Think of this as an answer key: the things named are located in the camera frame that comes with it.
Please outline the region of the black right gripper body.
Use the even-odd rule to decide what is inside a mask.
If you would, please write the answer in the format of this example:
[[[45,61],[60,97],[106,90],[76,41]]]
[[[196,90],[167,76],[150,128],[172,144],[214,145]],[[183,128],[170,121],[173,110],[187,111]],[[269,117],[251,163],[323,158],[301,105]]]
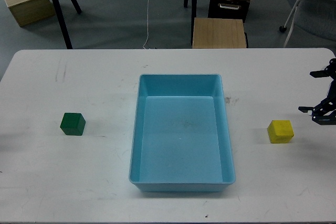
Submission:
[[[312,120],[319,125],[335,125],[335,58],[329,61],[329,65],[324,70],[328,72],[327,77],[333,80],[327,97],[314,107]]]

